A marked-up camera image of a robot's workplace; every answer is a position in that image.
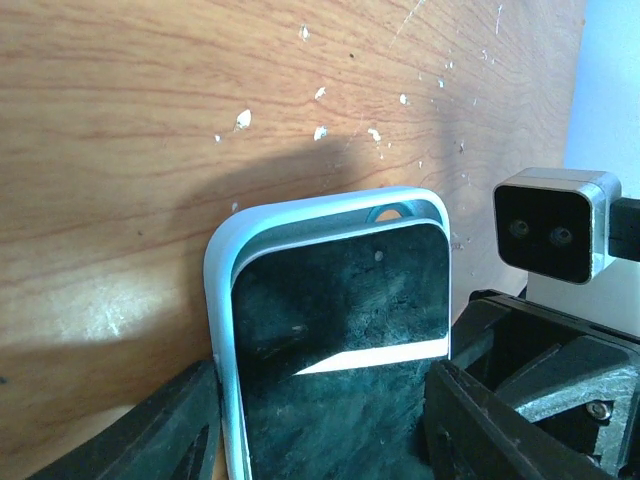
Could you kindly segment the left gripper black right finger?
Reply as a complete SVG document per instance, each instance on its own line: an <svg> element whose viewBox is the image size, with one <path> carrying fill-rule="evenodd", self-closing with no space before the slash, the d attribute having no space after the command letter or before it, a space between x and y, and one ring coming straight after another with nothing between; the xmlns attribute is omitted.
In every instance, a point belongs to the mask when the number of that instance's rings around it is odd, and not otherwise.
<svg viewBox="0 0 640 480"><path fill-rule="evenodd" d="M449 360L431 364L423 424L436 479L609 479Z"/></svg>

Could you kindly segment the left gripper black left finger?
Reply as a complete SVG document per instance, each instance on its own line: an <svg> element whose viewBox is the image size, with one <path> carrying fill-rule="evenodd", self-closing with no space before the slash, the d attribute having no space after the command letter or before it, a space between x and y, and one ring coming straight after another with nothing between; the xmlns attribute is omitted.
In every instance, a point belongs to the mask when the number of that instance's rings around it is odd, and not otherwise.
<svg viewBox="0 0 640 480"><path fill-rule="evenodd" d="M202 360L33 479L211 479L221 431L215 364Z"/></svg>

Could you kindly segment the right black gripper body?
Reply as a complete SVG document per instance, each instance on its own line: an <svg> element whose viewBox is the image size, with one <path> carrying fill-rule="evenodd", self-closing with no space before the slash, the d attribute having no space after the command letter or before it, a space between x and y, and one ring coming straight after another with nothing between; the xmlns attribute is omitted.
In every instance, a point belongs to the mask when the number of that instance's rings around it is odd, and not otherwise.
<svg viewBox="0 0 640 480"><path fill-rule="evenodd" d="M452 360L607 474L638 478L638 336L477 290L453 326Z"/></svg>

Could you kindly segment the light blue phone case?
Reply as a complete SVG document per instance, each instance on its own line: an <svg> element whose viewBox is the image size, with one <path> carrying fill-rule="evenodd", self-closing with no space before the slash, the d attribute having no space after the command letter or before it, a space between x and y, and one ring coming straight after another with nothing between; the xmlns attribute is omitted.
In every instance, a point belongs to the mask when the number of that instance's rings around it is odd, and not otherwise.
<svg viewBox="0 0 640 480"><path fill-rule="evenodd" d="M231 478L250 479L244 465L248 454L232 306L232 290L240 270L256 254L273 247L323 242L344 233L365 232L377 223L412 220L438 225L450 251L450 222L443 201L434 192L416 187L385 187L257 206L228 218L211 237L203 261L203 279ZM448 358L451 350L451 253L448 338L447 355L433 362Z"/></svg>

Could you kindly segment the light blue phone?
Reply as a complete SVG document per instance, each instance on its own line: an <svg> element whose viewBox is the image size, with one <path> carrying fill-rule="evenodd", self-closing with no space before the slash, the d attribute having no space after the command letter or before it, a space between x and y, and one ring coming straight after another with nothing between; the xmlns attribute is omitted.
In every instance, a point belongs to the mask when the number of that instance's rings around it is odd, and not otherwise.
<svg viewBox="0 0 640 480"><path fill-rule="evenodd" d="M425 377L445 357L442 229L377 223L273 247L232 290L250 479L428 479Z"/></svg>

